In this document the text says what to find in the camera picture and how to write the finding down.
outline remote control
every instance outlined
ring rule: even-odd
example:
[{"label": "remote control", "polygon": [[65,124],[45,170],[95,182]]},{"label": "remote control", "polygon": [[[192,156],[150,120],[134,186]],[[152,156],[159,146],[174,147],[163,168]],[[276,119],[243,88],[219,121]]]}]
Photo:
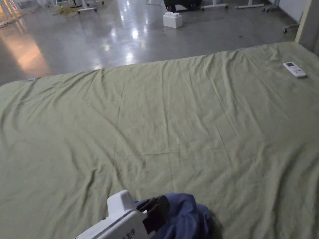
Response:
[{"label": "remote control", "polygon": [[284,66],[297,78],[304,78],[307,75],[293,62],[286,62]]}]

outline white box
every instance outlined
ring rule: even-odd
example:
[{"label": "white box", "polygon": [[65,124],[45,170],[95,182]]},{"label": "white box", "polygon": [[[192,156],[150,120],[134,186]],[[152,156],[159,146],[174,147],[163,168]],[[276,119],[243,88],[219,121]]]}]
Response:
[{"label": "white box", "polygon": [[166,12],[163,16],[164,26],[179,28],[183,26],[183,18],[179,13]]}]

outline polished concrete floor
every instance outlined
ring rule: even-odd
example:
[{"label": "polished concrete floor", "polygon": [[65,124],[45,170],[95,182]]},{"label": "polished concrete floor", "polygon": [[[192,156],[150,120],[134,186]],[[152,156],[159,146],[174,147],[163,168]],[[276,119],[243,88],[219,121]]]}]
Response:
[{"label": "polished concrete floor", "polygon": [[294,40],[296,30],[282,32],[294,23],[282,11],[236,10],[247,0],[225,2],[228,10],[182,12],[179,29],[163,26],[163,1],[160,7],[145,0],[105,0],[97,12],[68,16],[41,9],[0,29],[0,85]]}]

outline bed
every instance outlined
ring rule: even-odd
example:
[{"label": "bed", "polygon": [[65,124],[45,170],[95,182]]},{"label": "bed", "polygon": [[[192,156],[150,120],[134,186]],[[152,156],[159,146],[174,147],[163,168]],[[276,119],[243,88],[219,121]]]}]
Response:
[{"label": "bed", "polygon": [[1,238],[72,239],[123,189],[193,194],[224,238],[318,238],[319,58],[297,43],[16,81],[0,99]]}]

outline wheeled stand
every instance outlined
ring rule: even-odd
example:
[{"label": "wheeled stand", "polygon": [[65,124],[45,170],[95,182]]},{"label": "wheeled stand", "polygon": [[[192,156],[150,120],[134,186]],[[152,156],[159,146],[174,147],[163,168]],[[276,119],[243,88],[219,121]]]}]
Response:
[{"label": "wheeled stand", "polygon": [[253,7],[263,7],[264,4],[254,4],[253,5],[253,0],[248,0],[248,4],[245,6],[236,6],[236,9],[243,9],[243,8],[253,8]]},{"label": "wheeled stand", "polygon": [[268,6],[264,6],[262,8],[262,11],[269,12],[269,10],[278,9],[279,8],[279,1],[280,0],[275,0],[274,4],[271,4],[271,5],[268,5]]},{"label": "wheeled stand", "polygon": [[78,14],[80,14],[82,11],[87,11],[87,10],[94,10],[94,11],[98,11],[96,9],[96,3],[97,2],[102,2],[102,5],[104,5],[104,1],[101,0],[101,1],[96,1],[96,0],[93,0],[93,2],[90,2],[90,3],[86,3],[85,0],[82,0],[82,6],[84,7],[83,9],[79,9],[78,10]]},{"label": "wheeled stand", "polygon": [[228,4],[217,4],[217,0],[213,0],[213,5],[202,6],[200,9],[205,11],[206,8],[214,8],[214,7],[224,7],[228,9]]},{"label": "wheeled stand", "polygon": [[283,31],[284,31],[284,33],[286,33],[286,32],[287,32],[287,29],[289,29],[289,28],[293,28],[293,27],[299,27],[299,23],[296,23],[296,24],[292,24],[292,25],[289,25],[289,26],[285,26],[285,27],[283,27]]},{"label": "wheeled stand", "polygon": [[[102,5],[104,5],[104,1],[95,1],[95,2],[96,2],[96,3],[100,3],[100,2],[101,2],[101,3],[102,3]],[[91,3],[94,3],[94,2],[86,3],[86,5],[89,7]]]}]

